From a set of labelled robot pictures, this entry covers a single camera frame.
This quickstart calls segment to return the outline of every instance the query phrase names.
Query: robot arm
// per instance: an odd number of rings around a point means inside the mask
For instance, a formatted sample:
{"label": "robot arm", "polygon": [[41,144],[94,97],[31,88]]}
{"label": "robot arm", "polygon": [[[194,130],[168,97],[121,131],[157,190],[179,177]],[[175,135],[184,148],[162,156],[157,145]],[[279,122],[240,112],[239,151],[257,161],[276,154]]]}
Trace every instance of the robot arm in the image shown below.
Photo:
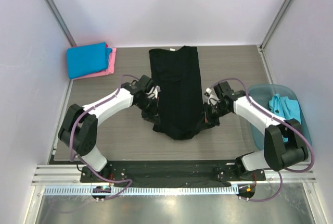
{"label": "robot arm", "polygon": [[134,84],[126,82],[120,89],[94,103],[83,107],[74,104],[67,110],[58,137],[69,147],[74,122],[85,111],[93,108],[82,118],[82,125],[75,129],[73,149],[95,171],[101,172],[107,164],[107,159],[96,147],[97,127],[117,112],[133,105],[142,110],[145,120],[158,124],[158,92],[159,87],[149,77],[142,76]]}
{"label": "robot arm", "polygon": [[[198,123],[198,132],[220,125],[220,117],[235,113],[248,120],[265,136],[263,151],[236,158],[235,167],[239,175],[263,168],[279,171],[308,158],[305,143],[292,131],[275,121],[273,116],[301,132],[298,121],[294,119],[286,121],[262,108],[269,116],[264,115],[251,105],[244,91],[234,92],[227,82],[217,84],[214,90],[216,96],[211,93],[211,89],[207,89],[204,94],[203,119]],[[142,110],[142,117],[145,120],[159,124],[158,92],[159,88],[154,82],[149,77],[142,76],[134,84],[128,82],[122,84],[117,91],[97,102],[83,107],[74,104],[69,107],[65,115],[58,137],[70,146],[70,134],[74,122],[89,110],[89,113],[80,121],[82,125],[75,129],[73,149],[95,171],[106,177],[110,173],[106,166],[107,159],[96,147],[97,127],[118,111],[133,105]],[[287,143],[284,142],[283,137],[288,138]]]}
{"label": "robot arm", "polygon": [[[287,121],[260,106],[267,114],[264,115],[248,101],[244,91],[234,92],[228,82],[219,83],[214,90],[216,96],[211,94],[211,89],[207,89],[204,94],[207,124],[219,125],[219,117],[233,112],[244,117],[264,135],[264,150],[236,158],[235,165],[240,175],[264,168],[279,171],[308,158],[306,144],[298,135],[274,120],[273,116],[301,132],[298,121],[295,119]],[[284,142],[283,137],[288,138],[287,143]]]}

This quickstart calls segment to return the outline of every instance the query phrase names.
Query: black mounting plate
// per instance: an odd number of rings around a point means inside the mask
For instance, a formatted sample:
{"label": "black mounting plate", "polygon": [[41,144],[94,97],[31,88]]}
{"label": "black mounting plate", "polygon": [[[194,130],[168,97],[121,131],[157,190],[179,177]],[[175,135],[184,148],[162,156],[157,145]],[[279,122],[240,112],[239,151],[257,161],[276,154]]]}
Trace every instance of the black mounting plate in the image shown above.
{"label": "black mounting plate", "polygon": [[[132,179],[135,188],[214,188],[230,186],[233,181],[266,180],[264,170],[238,175],[235,160],[166,160],[109,161],[110,178]],[[82,183],[101,182],[87,167],[81,173]]]}

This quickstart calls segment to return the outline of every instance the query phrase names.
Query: blue plastic basket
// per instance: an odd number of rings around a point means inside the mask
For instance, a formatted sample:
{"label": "blue plastic basket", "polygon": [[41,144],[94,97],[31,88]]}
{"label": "blue plastic basket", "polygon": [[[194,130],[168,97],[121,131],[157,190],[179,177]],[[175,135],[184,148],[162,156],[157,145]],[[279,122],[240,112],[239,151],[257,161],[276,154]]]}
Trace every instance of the blue plastic basket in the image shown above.
{"label": "blue plastic basket", "polygon": [[[258,84],[251,86],[249,88],[249,94],[250,96],[261,106],[268,109],[270,111],[268,102],[272,99],[273,95],[280,94],[280,96],[287,96],[291,100],[297,100],[297,97],[295,93],[286,86],[282,85],[275,85],[275,84]],[[300,105],[300,111],[301,111],[301,126],[302,126],[302,132],[304,137],[309,141],[310,144],[311,138],[308,131],[308,127],[306,125],[302,108]],[[251,131],[254,139],[254,143],[257,146],[258,149],[263,150],[264,149],[264,135],[253,125],[251,125]]]}

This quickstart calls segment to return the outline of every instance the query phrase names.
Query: black t-shirt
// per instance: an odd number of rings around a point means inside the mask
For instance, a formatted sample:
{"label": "black t-shirt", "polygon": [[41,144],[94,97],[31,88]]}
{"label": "black t-shirt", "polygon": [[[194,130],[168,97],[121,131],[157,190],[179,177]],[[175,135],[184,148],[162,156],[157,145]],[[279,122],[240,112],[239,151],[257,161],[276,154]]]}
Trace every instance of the black t-shirt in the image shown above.
{"label": "black t-shirt", "polygon": [[191,139],[202,113],[201,77],[196,47],[149,51],[151,77],[160,87],[160,125],[153,130],[175,140]]}

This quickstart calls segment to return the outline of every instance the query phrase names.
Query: teal cloth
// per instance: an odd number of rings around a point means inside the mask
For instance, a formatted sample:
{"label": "teal cloth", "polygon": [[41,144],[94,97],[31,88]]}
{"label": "teal cloth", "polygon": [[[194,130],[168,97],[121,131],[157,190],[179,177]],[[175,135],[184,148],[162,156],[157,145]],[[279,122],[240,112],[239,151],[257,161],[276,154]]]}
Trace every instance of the teal cloth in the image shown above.
{"label": "teal cloth", "polygon": [[107,69],[111,48],[97,43],[69,48],[66,53],[68,78],[74,79]]}
{"label": "teal cloth", "polygon": [[272,113],[281,116],[287,120],[296,119],[301,123],[300,105],[296,100],[290,100],[287,96],[275,94],[268,103]]}

